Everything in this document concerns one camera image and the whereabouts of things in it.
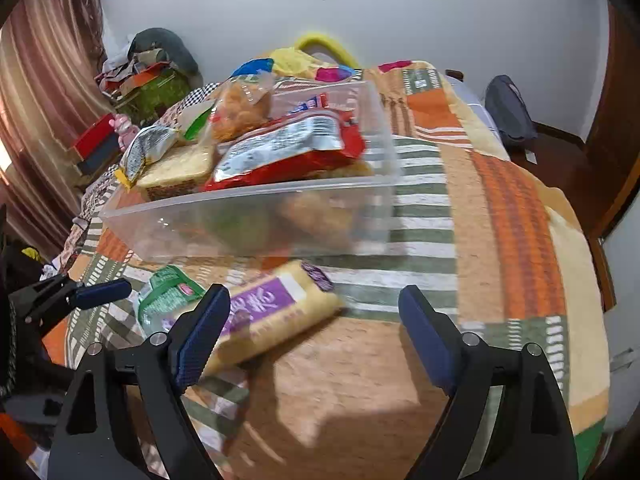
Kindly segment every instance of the red snack package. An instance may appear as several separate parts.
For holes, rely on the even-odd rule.
[[[301,180],[353,162],[365,143],[350,112],[316,109],[271,121],[235,142],[204,191]]]

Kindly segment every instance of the pink stuffed toy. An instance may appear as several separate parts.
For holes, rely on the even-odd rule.
[[[131,119],[125,114],[117,114],[115,119],[109,120],[109,124],[118,134],[118,145],[121,152],[127,149],[127,146],[140,131],[140,128],[132,124]]]

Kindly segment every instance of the curtain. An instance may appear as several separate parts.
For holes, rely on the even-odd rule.
[[[8,222],[48,258],[79,211],[74,141],[110,106],[94,82],[104,57],[100,0],[20,0],[0,36],[0,170]]]

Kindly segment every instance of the bedspread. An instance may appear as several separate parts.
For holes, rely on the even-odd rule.
[[[376,84],[396,134],[402,177],[388,250],[310,258],[347,307],[268,352],[249,376],[233,368],[190,388],[184,404],[198,434],[216,459],[224,452],[245,479],[404,478],[445,403],[399,323],[398,292],[415,283],[437,310],[489,344],[519,349],[534,341],[545,349],[584,472],[606,414],[609,365],[591,255],[574,212],[562,192],[508,161],[500,142],[428,63],[381,66],[352,77]],[[313,84],[286,78],[282,87]],[[167,113],[162,120],[170,123],[175,110]],[[125,276],[134,292],[72,314],[66,335],[71,365],[94,340],[115,347],[142,341],[132,300],[159,268],[132,254],[99,217],[89,229],[72,276],[87,283]],[[173,263],[208,286],[235,285],[281,262],[228,257]],[[498,401],[492,390],[476,459]],[[229,436],[235,437],[231,443]]]

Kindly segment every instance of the blue gripper pad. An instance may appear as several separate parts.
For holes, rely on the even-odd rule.
[[[174,385],[184,392],[198,382],[229,317],[229,291],[214,284],[191,312],[182,314],[169,332],[169,359]]]
[[[124,278],[91,286],[79,286],[69,298],[72,307],[87,310],[112,301],[124,300],[131,294],[131,284]]]
[[[431,383],[452,396],[461,368],[462,336],[457,327],[449,316],[436,312],[415,285],[400,292],[398,309]]]

